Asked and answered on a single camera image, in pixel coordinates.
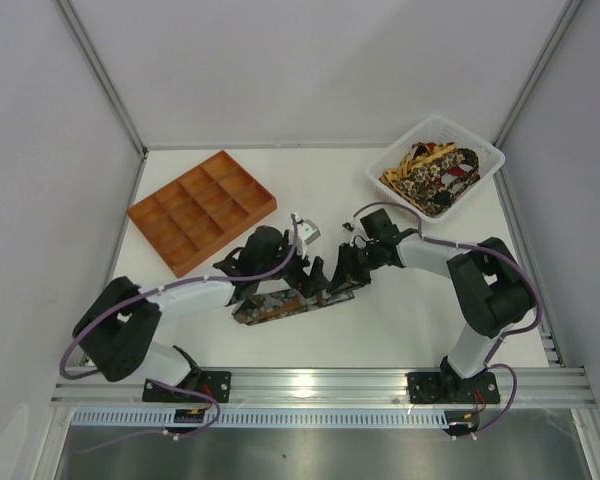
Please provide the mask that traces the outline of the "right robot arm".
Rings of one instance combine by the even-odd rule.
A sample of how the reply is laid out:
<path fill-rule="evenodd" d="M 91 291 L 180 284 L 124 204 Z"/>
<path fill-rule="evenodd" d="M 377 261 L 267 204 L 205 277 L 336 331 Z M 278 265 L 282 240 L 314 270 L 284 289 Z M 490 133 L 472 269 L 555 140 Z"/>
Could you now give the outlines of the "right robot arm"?
<path fill-rule="evenodd" d="M 414 374 L 408 391 L 416 404 L 466 404 L 475 392 L 493 384 L 488 364 L 513 325 L 539 308 L 536 288 L 513 260 L 504 242 L 490 237 L 478 244 L 454 244 L 399 229 L 385 209 L 360 220 L 361 245 L 343 243 L 330 293 L 340 294 L 370 284 L 381 267 L 419 269 L 447 278 L 465 320 L 452 351 L 437 372 Z"/>

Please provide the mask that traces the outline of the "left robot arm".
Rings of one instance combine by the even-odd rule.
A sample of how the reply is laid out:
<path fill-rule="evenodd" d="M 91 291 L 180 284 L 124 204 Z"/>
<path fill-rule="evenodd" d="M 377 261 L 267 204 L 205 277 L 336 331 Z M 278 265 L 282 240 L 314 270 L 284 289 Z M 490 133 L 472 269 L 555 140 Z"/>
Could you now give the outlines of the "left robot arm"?
<path fill-rule="evenodd" d="M 172 321 L 219 307 L 244 306 L 263 282 L 284 280 L 299 291 L 309 282 L 307 250 L 320 235 L 309 220 L 292 219 L 281 232 L 260 226 L 244 246 L 199 276 L 144 288 L 126 276 L 112 280 L 72 332 L 80 347 L 109 382 L 130 376 L 176 387 L 197 370 L 177 346 L 155 342 L 156 330 Z"/>

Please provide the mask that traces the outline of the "brown grey floral tie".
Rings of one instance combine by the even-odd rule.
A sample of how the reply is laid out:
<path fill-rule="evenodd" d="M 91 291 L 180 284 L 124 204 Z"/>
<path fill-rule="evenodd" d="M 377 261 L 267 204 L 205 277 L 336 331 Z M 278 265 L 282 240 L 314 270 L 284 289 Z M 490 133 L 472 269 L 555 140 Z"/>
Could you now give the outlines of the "brown grey floral tie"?
<path fill-rule="evenodd" d="M 305 298 L 293 289 L 255 294 L 244 300 L 232 312 L 233 319 L 242 325 L 254 326 L 351 301 L 353 292 L 329 294 L 319 292 Z"/>

